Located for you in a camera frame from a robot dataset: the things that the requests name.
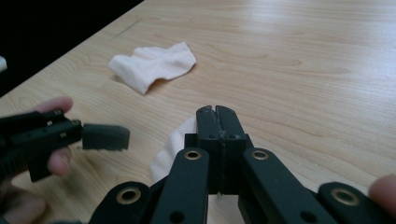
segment black plastic part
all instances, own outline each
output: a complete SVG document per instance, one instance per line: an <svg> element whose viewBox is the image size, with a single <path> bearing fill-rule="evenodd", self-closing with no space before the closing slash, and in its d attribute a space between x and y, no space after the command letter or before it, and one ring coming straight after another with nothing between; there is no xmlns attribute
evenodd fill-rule
<svg viewBox="0 0 396 224"><path fill-rule="evenodd" d="M242 170L269 223L337 223L274 153L247 149Z"/></svg>
<svg viewBox="0 0 396 224"><path fill-rule="evenodd" d="M242 183L240 160L247 148L247 137L235 112L224 106L216 106L219 124L224 130L225 147L221 151L221 188L223 194L238 194Z"/></svg>
<svg viewBox="0 0 396 224"><path fill-rule="evenodd" d="M185 147L199 147L210 155L209 194L237 194L241 183L239 161L251 144L235 112L210 105L197 110L197 134L186 134Z"/></svg>
<svg viewBox="0 0 396 224"><path fill-rule="evenodd" d="M179 151L150 223L206 223L208 168L204 150Z"/></svg>
<svg viewBox="0 0 396 224"><path fill-rule="evenodd" d="M166 179L167 177L164 177L149 188L150 200L146 208L146 213L140 223L149 223L151 220L152 214L154 213L155 207L157 207L157 203L160 200L161 193L163 192L163 186L165 185Z"/></svg>
<svg viewBox="0 0 396 224"><path fill-rule="evenodd" d="M132 181L117 185L98 205L89 224L145 223L142 220L149 201L148 186Z"/></svg>
<svg viewBox="0 0 396 224"><path fill-rule="evenodd" d="M318 199L340 223L396 223L378 204L346 184L332 182L321 185Z"/></svg>
<svg viewBox="0 0 396 224"><path fill-rule="evenodd" d="M60 110L2 118L0 128L0 181L26 165L32 181L48 176L51 151L81 137L81 123L68 120Z"/></svg>
<svg viewBox="0 0 396 224"><path fill-rule="evenodd" d="M85 124L83 149L122 150L128 148L130 132L117 125Z"/></svg>
<svg viewBox="0 0 396 224"><path fill-rule="evenodd" d="M246 224L262 224L268 222L267 216L262 211L259 201L247 184L241 186L238 196L238 208Z"/></svg>
<svg viewBox="0 0 396 224"><path fill-rule="evenodd" d="M50 128L41 128L14 136L11 140L17 148L23 149L27 160L30 178L36 182L50 175L48 160L57 148L65 147L81 139L81 123L77 120L53 124Z"/></svg>

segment finger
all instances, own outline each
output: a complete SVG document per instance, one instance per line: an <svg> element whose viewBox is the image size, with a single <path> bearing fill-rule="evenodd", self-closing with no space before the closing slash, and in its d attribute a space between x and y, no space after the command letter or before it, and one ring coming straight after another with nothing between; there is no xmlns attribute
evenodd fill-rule
<svg viewBox="0 0 396 224"><path fill-rule="evenodd" d="M369 188L369 197L396 218L396 175L377 179Z"/></svg>
<svg viewBox="0 0 396 224"><path fill-rule="evenodd" d="M69 171L71 158L72 150L68 147L52 152L48 163L49 171L54 175L66 175Z"/></svg>
<svg viewBox="0 0 396 224"><path fill-rule="evenodd" d="M3 218L9 224L28 224L40 217L45 209L44 200L36 195L9 184L2 198Z"/></svg>
<svg viewBox="0 0 396 224"><path fill-rule="evenodd" d="M60 109L64 113L69 111L73 106L73 100L70 97L57 97L53 98L41 105L37 105L34 110L40 113L49 112L54 109Z"/></svg>

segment crumpled napkin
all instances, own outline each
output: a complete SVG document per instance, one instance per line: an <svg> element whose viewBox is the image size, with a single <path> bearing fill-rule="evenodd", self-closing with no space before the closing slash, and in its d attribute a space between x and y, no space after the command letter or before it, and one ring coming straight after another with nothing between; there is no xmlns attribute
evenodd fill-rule
<svg viewBox="0 0 396 224"><path fill-rule="evenodd" d="M176 154L184 148L184 135L186 133L196 133L195 117L187 119L169 134L163 150L150 163L151 178L155 183L169 175Z"/></svg>
<svg viewBox="0 0 396 224"><path fill-rule="evenodd" d="M180 42L169 49L137 48L131 57L116 55L108 67L132 89L144 95L156 79L183 76L195 64L196 59L186 42Z"/></svg>

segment black handheld tool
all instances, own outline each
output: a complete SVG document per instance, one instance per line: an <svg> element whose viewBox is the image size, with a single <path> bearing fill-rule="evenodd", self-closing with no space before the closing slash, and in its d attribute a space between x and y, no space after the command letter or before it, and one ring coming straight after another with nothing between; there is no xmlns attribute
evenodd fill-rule
<svg viewBox="0 0 396 224"><path fill-rule="evenodd" d="M63 111L32 112L0 119L0 182L28 168L32 182L50 175L52 151L82 140L83 149L122 150L129 145L128 129L70 120Z"/></svg>

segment wooden table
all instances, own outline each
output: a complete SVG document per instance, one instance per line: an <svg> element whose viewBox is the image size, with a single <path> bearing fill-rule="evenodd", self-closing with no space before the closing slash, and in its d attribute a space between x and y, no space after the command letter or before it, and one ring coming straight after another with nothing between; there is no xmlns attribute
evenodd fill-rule
<svg viewBox="0 0 396 224"><path fill-rule="evenodd" d="M67 117L126 126L129 149L73 147L70 175L15 183L47 200L37 223L88 221L116 185L153 184L149 163L198 108L225 105L307 188L339 181L366 192L396 171L395 15L391 0L146 0L0 99L5 116L71 96ZM144 96L107 67L137 47L180 41L197 64ZM210 203L208 223L241 222L235 198Z"/></svg>

